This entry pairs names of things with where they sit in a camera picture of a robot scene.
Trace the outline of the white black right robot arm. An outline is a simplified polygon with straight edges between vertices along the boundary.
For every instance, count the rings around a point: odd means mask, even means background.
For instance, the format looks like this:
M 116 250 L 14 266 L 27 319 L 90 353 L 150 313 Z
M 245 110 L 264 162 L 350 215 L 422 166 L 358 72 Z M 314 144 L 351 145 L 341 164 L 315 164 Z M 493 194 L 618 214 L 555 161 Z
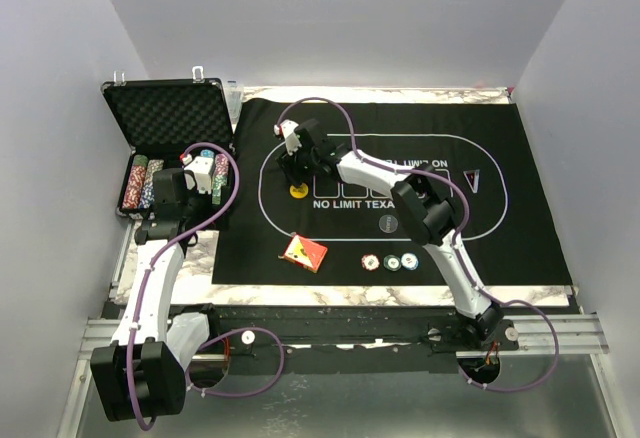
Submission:
M 274 126 L 274 134 L 284 142 L 285 151 L 277 162 L 291 184 L 325 177 L 391 199 L 404 233 L 429 254 L 451 291 L 462 342 L 480 350 L 494 341 L 503 312 L 490 298 L 462 241 L 468 202 L 460 197 L 463 218 L 458 222 L 454 202 L 439 194 L 434 183 L 460 193 L 457 186 L 427 164 L 396 166 L 365 154 L 355 142 L 337 144 L 315 119 L 302 124 L 284 120 Z

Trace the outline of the black dealer button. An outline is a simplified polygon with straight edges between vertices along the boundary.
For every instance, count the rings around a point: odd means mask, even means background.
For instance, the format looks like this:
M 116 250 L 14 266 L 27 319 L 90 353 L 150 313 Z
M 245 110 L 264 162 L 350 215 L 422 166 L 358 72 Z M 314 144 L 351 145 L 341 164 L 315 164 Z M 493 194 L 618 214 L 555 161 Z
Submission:
M 397 231 L 399 222 L 395 216 L 386 214 L 380 217 L 378 226 L 383 233 L 393 234 Z

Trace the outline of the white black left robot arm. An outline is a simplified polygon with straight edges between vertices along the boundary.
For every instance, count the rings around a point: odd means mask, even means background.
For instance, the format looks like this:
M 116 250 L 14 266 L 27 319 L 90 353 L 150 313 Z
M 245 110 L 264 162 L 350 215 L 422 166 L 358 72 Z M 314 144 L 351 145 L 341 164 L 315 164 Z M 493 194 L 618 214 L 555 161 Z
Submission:
M 90 358 L 107 419 L 134 420 L 143 431 L 158 417 L 182 411 L 193 357 L 214 351 L 222 338 L 220 326 L 202 311 L 169 315 L 189 231 L 199 218 L 184 170 L 157 172 L 153 187 L 154 217 L 135 235 L 138 265 L 124 315 L 110 343 Z

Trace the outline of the red playing card box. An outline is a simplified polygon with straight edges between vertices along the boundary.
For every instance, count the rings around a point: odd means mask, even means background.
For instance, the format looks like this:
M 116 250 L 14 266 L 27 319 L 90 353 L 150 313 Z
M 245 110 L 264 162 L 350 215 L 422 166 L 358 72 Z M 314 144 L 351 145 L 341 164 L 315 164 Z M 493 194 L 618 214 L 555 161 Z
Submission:
M 326 246 L 299 234 L 294 234 L 279 259 L 301 266 L 312 273 L 317 273 L 327 252 Z

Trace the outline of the green white poker chip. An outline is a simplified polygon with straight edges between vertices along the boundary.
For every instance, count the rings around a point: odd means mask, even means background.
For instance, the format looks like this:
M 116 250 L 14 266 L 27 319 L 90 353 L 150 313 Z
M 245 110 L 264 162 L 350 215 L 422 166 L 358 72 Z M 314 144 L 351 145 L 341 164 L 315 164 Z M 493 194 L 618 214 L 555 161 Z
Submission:
M 400 259 L 395 255 L 387 255 L 384 257 L 383 266 L 385 269 L 395 272 L 402 268 Z

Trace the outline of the blue white poker chip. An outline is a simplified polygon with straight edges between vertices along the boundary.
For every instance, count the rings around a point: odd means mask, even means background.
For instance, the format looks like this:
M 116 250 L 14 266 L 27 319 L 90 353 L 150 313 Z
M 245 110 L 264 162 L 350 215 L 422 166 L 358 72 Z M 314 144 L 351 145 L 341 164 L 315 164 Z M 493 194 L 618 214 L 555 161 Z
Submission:
M 419 266 L 419 259 L 413 253 L 404 253 L 401 256 L 401 265 L 407 270 L 415 270 Z

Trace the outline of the red white poker chip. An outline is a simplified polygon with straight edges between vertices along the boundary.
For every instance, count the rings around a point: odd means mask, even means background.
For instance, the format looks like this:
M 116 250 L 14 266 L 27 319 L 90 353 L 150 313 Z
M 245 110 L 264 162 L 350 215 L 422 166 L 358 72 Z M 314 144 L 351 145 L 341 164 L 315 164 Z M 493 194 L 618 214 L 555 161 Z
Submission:
M 374 271 L 379 268 L 379 258 L 374 254 L 367 254 L 361 258 L 361 265 L 367 271 Z

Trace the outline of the yellow big blind button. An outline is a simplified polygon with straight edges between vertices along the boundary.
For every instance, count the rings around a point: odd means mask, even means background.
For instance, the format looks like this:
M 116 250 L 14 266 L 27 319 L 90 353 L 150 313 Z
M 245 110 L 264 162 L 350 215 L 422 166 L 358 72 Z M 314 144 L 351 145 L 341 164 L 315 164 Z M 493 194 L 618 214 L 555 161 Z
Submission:
M 295 199 L 303 199 L 309 193 L 309 188 L 305 183 L 302 183 L 300 186 L 291 185 L 289 187 L 290 195 Z

